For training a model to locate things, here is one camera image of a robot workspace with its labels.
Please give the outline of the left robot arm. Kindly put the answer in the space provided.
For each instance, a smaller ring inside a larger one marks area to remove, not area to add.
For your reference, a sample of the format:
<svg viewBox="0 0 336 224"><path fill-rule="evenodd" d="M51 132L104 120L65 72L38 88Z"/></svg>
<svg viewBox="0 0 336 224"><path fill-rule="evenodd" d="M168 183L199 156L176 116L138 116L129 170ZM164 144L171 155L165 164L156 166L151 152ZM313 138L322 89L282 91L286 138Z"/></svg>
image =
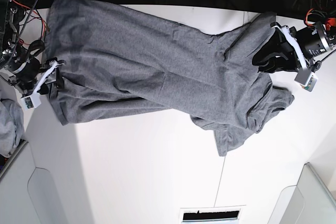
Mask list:
<svg viewBox="0 0 336 224"><path fill-rule="evenodd" d="M318 71L325 60L315 57L335 54L335 0L310 0L303 23L300 30L271 23L275 33L255 54L253 65L264 73Z"/></svg>

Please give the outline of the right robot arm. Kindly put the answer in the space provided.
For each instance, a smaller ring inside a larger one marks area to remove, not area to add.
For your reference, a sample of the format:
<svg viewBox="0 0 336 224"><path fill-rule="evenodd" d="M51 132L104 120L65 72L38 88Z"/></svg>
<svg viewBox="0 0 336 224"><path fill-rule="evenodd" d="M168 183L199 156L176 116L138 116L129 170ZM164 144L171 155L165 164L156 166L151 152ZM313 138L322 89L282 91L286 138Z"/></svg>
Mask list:
<svg viewBox="0 0 336 224"><path fill-rule="evenodd" d="M8 78L1 76L1 79L24 98L34 93L45 95L52 84L59 90L64 88L59 70L64 62L51 58L41 63L37 58L45 50L44 35L49 31L36 8L38 1L28 6L20 0L1 0L1 69L11 73ZM40 37L25 43L23 32L33 20L41 23Z"/></svg>

